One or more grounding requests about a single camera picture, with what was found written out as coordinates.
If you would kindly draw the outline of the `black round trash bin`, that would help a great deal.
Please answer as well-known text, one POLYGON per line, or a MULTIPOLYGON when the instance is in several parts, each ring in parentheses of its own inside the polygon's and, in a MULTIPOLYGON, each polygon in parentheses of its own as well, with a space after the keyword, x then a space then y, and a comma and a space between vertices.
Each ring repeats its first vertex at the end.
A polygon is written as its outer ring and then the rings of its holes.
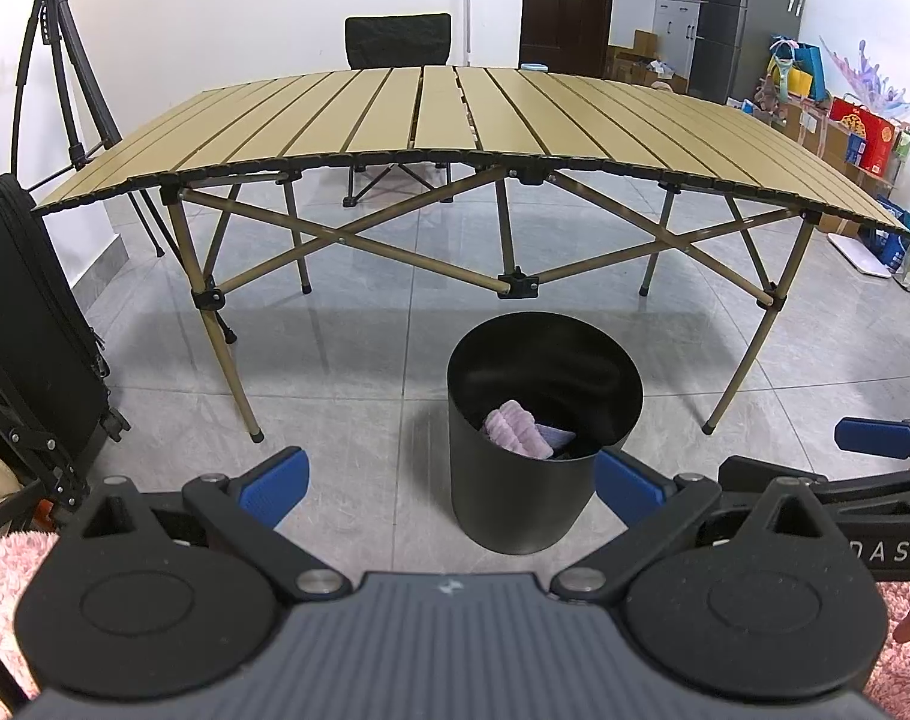
POLYGON ((482 322, 446 366, 450 489, 458 525, 487 550, 539 553, 593 496, 599 450, 626 442, 644 384, 611 335, 564 314, 482 322))

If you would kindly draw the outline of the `pink purple folded cloth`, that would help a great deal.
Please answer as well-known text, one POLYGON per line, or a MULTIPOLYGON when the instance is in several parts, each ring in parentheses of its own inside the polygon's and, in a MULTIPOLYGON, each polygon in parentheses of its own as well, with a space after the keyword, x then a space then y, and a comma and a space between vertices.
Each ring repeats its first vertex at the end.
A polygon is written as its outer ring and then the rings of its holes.
POLYGON ((500 449, 534 460, 551 460, 575 439, 570 431, 539 424, 516 400, 492 410, 484 418, 482 434, 500 449))

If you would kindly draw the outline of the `blue shopping bag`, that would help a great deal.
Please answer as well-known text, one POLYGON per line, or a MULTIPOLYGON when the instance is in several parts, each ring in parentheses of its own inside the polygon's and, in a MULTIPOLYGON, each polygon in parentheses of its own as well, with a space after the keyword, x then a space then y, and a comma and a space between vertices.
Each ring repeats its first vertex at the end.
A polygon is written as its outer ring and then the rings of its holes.
POLYGON ((878 202, 884 210, 889 211, 905 227, 905 232, 862 227, 858 237, 864 247, 870 250, 882 265, 887 266, 891 271, 896 271, 910 247, 910 211, 897 203, 889 202, 884 197, 878 197, 878 202))

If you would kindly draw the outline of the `black suitcase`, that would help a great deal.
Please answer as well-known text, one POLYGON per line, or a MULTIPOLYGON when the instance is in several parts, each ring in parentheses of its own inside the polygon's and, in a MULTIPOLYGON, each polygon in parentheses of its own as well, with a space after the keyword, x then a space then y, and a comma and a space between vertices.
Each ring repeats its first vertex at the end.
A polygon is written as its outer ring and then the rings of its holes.
POLYGON ((0 461, 63 512, 130 423, 110 403, 103 343, 85 320, 30 193, 0 175, 0 461))

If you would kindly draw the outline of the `red gift bag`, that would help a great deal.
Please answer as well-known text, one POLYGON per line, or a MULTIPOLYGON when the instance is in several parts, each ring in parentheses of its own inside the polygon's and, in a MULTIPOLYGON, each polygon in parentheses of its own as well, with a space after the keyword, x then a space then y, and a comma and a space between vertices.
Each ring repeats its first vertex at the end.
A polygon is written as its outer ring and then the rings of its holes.
POLYGON ((829 119, 848 132, 845 161, 882 179, 899 136, 893 122, 843 98, 832 99, 829 119))

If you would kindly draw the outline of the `tan folding slat table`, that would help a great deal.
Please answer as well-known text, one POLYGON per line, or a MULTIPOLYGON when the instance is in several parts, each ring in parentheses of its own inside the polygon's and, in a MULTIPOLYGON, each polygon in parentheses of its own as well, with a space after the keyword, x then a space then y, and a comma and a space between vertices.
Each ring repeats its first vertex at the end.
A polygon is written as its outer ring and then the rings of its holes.
POLYGON ((427 67, 411 148, 352 153, 349 138, 379 89, 378 71, 339 70, 196 94, 84 166, 42 215, 157 190, 222 376, 258 431, 219 310, 237 289, 345 247, 530 299, 544 284, 676 252, 756 299, 768 335, 814 231, 827 218, 896 231, 850 179, 733 107, 672 91, 513 68, 427 67), (461 166, 463 176, 341 226, 292 208, 243 202, 248 184, 292 188, 318 167, 461 166), (375 238, 390 221, 464 192, 549 184, 645 234, 645 242, 530 273, 500 234, 495 275, 375 238))

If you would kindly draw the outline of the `purple coral decoration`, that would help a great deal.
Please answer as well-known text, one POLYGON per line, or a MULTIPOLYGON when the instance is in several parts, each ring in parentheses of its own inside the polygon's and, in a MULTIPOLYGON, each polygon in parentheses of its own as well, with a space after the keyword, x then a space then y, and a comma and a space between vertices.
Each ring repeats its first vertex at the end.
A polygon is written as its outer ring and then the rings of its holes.
POLYGON ((868 109, 871 114, 879 115, 883 119, 904 119, 910 115, 910 98, 907 89, 896 88, 891 80, 881 71, 881 65, 871 62, 866 54, 866 41, 861 39, 858 43, 858 59, 856 62, 848 60, 825 41, 822 47, 827 50, 829 59, 836 69, 840 71, 843 79, 850 86, 858 102, 868 109))

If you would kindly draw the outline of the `black folding camp chair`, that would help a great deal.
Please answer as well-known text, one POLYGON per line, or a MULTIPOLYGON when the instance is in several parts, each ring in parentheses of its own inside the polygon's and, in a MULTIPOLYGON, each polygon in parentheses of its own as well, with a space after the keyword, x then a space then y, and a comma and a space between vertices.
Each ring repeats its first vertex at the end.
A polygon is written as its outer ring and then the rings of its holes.
POLYGON ((350 70, 378 70, 377 93, 349 138, 352 153, 388 153, 411 148, 427 67, 443 67, 452 48, 448 13, 349 16, 344 47, 350 70))

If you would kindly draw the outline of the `dark grey refrigerator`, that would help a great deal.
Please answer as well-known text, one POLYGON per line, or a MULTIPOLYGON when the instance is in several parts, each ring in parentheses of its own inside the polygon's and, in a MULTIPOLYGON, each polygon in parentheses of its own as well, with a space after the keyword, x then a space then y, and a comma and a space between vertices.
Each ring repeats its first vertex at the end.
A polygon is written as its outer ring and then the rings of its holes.
POLYGON ((790 0, 701 0, 687 93, 725 104, 751 98, 777 37, 797 39, 790 0))

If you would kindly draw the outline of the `dark brown door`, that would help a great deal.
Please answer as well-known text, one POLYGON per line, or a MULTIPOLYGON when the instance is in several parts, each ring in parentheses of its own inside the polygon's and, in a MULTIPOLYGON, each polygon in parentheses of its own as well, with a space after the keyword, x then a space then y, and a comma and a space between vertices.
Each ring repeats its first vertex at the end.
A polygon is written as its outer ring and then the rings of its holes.
POLYGON ((603 75, 612 0, 523 0, 519 63, 555 73, 603 75))

